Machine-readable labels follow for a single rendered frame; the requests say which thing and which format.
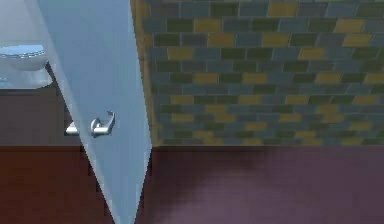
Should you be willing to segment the white toilet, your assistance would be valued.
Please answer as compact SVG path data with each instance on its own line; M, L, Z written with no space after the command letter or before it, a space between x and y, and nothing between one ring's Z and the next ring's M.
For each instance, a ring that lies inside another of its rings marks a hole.
M53 80L42 45L0 47L0 90L39 89Z

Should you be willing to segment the pale blue room door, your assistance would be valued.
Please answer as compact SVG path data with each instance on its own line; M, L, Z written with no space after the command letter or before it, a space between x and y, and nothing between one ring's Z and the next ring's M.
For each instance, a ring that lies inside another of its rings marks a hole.
M134 224L152 145L130 0L24 2L113 220Z

